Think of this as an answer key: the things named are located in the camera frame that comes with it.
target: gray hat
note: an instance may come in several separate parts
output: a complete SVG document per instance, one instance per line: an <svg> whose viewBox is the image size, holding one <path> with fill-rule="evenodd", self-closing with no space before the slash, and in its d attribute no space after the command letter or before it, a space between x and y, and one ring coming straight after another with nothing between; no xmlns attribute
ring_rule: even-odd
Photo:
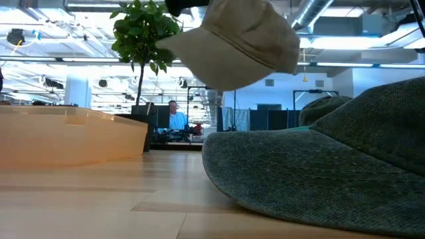
<svg viewBox="0 0 425 239"><path fill-rule="evenodd" d="M210 135L203 163L276 218L425 238L425 78L372 88L311 127Z"/></svg>
<svg viewBox="0 0 425 239"><path fill-rule="evenodd" d="M299 126L312 125L316 120L326 116L350 100L352 98L348 96L326 96L310 102L299 113Z"/></svg>

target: fluorescent light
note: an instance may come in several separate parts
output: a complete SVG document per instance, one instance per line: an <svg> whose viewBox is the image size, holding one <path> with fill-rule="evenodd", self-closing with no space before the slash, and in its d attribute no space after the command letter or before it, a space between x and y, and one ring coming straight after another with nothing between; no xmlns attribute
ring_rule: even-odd
<svg viewBox="0 0 425 239"><path fill-rule="evenodd" d="M339 66L339 67L372 67L373 64L366 63L333 63L333 62L318 62L318 66Z"/></svg>
<svg viewBox="0 0 425 239"><path fill-rule="evenodd" d="M84 4L84 3L69 3L68 7L120 7L118 4Z"/></svg>
<svg viewBox="0 0 425 239"><path fill-rule="evenodd" d="M297 65L298 66L309 66L310 62L299 62Z"/></svg>
<svg viewBox="0 0 425 239"><path fill-rule="evenodd" d="M321 17L360 17L368 7L352 8L352 7L328 7L320 15Z"/></svg>
<svg viewBox="0 0 425 239"><path fill-rule="evenodd" d="M119 62L118 58L63 58L67 62Z"/></svg>
<svg viewBox="0 0 425 239"><path fill-rule="evenodd" d="M300 48L311 48L311 41L306 37L301 37L299 39L299 47Z"/></svg>
<svg viewBox="0 0 425 239"><path fill-rule="evenodd" d="M370 37L319 37L312 47L329 50L365 50L376 45L378 38Z"/></svg>
<svg viewBox="0 0 425 239"><path fill-rule="evenodd" d="M53 57L25 57L25 56L2 56L0 60L16 60L16 61L56 61Z"/></svg>
<svg viewBox="0 0 425 239"><path fill-rule="evenodd" d="M425 69L421 64L381 64L382 68L405 68L405 69Z"/></svg>
<svg viewBox="0 0 425 239"><path fill-rule="evenodd" d="M404 47L405 49L422 49L425 48L425 38L421 38L414 43L411 43Z"/></svg>

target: cap visor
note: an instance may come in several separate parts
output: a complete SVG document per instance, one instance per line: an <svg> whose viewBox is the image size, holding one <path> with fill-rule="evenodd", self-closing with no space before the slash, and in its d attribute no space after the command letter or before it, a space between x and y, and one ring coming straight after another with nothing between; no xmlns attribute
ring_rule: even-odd
<svg viewBox="0 0 425 239"><path fill-rule="evenodd" d="M425 179L317 131L210 135L203 163L238 204L276 218L330 228L425 235Z"/></svg>
<svg viewBox="0 0 425 239"><path fill-rule="evenodd" d="M239 89L275 71L202 27L163 39L157 46L171 50L199 80L215 90Z"/></svg>

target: white column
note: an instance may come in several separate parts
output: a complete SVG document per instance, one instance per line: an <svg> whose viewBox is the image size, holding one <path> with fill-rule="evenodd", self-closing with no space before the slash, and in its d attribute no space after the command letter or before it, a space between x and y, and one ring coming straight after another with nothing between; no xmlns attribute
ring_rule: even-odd
<svg viewBox="0 0 425 239"><path fill-rule="evenodd" d="M65 104L77 104L80 108L92 107L92 86L89 78L77 74L69 74L66 77Z"/></svg>
<svg viewBox="0 0 425 239"><path fill-rule="evenodd" d="M419 64L425 64L425 54L418 53L418 63ZM425 70L421 70L421 75L425 76Z"/></svg>
<svg viewBox="0 0 425 239"><path fill-rule="evenodd" d="M333 90L339 91L340 96L355 96L354 70L347 69L332 79Z"/></svg>

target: wooden floor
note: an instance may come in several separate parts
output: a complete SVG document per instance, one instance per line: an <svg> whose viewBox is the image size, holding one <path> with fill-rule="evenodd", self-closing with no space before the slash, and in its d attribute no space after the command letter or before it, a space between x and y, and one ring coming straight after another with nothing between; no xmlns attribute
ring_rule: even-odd
<svg viewBox="0 0 425 239"><path fill-rule="evenodd" d="M248 212L205 175L201 153L61 169L0 170L0 239L378 238Z"/></svg>

